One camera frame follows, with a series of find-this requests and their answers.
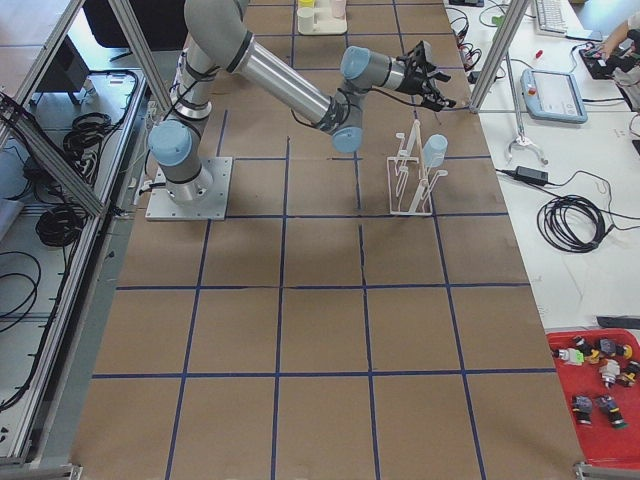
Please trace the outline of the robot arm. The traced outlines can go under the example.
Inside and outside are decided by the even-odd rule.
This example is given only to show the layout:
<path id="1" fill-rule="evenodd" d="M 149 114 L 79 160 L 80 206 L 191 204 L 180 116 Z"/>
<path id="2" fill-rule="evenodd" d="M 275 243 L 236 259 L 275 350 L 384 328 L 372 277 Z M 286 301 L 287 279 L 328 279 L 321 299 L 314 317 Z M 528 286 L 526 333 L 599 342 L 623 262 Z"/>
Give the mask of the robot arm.
<path id="1" fill-rule="evenodd" d="M 345 215 L 358 207 L 347 163 L 364 138 L 366 96 L 380 93 L 412 109 L 450 110 L 446 80 L 420 42 L 397 56 L 349 45 L 334 73 L 334 92 L 307 78 L 304 58 L 334 46 L 305 42 L 291 59 L 269 51 L 247 27 L 257 9 L 246 1 L 189 1 L 188 30 L 175 110 L 154 129 L 150 146 L 166 197 L 181 207 L 223 204 L 233 215 Z M 220 95 L 231 133 L 250 158 L 211 161 L 199 138 Z"/>

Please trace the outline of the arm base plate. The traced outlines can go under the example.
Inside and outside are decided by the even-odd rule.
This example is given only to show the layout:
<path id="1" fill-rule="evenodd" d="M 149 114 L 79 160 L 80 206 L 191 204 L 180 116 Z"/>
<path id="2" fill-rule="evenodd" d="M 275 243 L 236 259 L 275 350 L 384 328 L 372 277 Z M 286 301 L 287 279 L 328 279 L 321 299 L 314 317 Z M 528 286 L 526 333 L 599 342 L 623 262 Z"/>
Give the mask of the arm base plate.
<path id="1" fill-rule="evenodd" d="M 227 213 L 233 158 L 215 157 L 201 161 L 199 176 L 184 184 L 168 182 L 161 167 L 146 209 L 151 221 L 224 221 Z"/>

